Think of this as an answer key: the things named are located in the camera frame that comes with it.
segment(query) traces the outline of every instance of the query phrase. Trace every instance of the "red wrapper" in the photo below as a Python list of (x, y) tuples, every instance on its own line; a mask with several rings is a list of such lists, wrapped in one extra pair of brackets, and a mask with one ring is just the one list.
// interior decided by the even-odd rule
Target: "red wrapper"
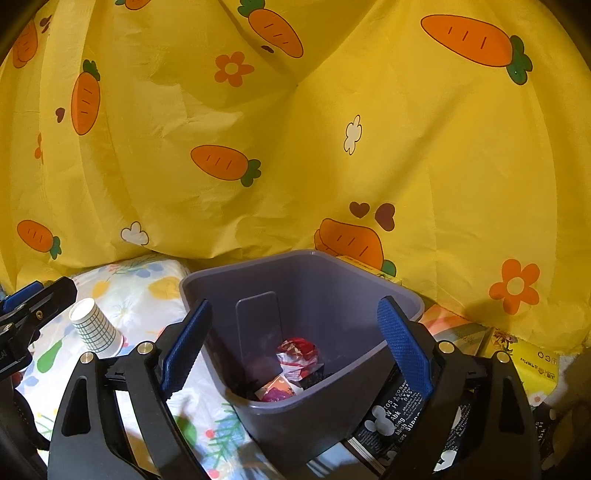
[(285, 340), (277, 348), (277, 358), (290, 382), (299, 382), (318, 368), (318, 349), (304, 338)]

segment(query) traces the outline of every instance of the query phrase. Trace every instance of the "flower center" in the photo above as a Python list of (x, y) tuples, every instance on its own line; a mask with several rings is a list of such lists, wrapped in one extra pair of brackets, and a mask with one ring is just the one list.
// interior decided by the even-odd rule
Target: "flower center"
[(507, 291), (510, 295), (519, 295), (523, 292), (524, 288), (525, 283), (521, 277), (512, 278), (509, 280), (509, 283), (507, 283)]
[(228, 63), (226, 65), (226, 68), (224, 68), (224, 71), (228, 75), (235, 75), (238, 73), (238, 64), (231, 61), (230, 63)]

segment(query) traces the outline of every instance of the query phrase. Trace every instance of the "grid pattern on cup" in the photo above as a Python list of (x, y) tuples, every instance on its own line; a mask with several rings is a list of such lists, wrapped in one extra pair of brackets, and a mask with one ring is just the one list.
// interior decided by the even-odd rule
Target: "grid pattern on cup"
[(98, 309), (94, 308), (92, 314), (81, 323), (75, 323), (74, 327), (82, 341), (90, 351), (100, 353), (107, 350), (115, 341), (117, 331), (107, 317)]

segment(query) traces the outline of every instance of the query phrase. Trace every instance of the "heart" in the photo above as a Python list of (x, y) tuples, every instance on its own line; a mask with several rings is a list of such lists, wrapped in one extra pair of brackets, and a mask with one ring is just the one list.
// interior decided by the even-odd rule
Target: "heart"
[(362, 203), (358, 204), (357, 202), (351, 202), (349, 204), (349, 211), (355, 215), (357, 218), (363, 218), (369, 212), (369, 204)]
[(383, 203), (375, 211), (375, 221), (387, 232), (394, 230), (395, 210), (394, 205), (391, 203)]
[(59, 107), (56, 110), (57, 123), (60, 123), (64, 119), (65, 114), (66, 114), (65, 108)]

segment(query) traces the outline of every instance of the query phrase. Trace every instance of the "blue rubber pad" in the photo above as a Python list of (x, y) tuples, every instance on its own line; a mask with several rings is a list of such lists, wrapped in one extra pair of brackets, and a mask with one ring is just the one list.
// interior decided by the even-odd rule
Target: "blue rubber pad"
[(408, 386), (424, 400), (433, 392), (431, 365), (397, 309), (383, 298), (378, 303), (378, 325)]
[(184, 387), (212, 324), (210, 303), (204, 300), (178, 336), (162, 364), (160, 390), (165, 398)]
[(0, 312), (0, 315), (6, 315), (7, 313), (10, 313), (21, 303), (27, 301), (41, 290), (43, 290), (43, 283), (40, 281), (34, 281), (26, 287), (21, 288), (19, 291), (13, 293), (9, 297), (6, 297), (2, 303), (2, 311)]

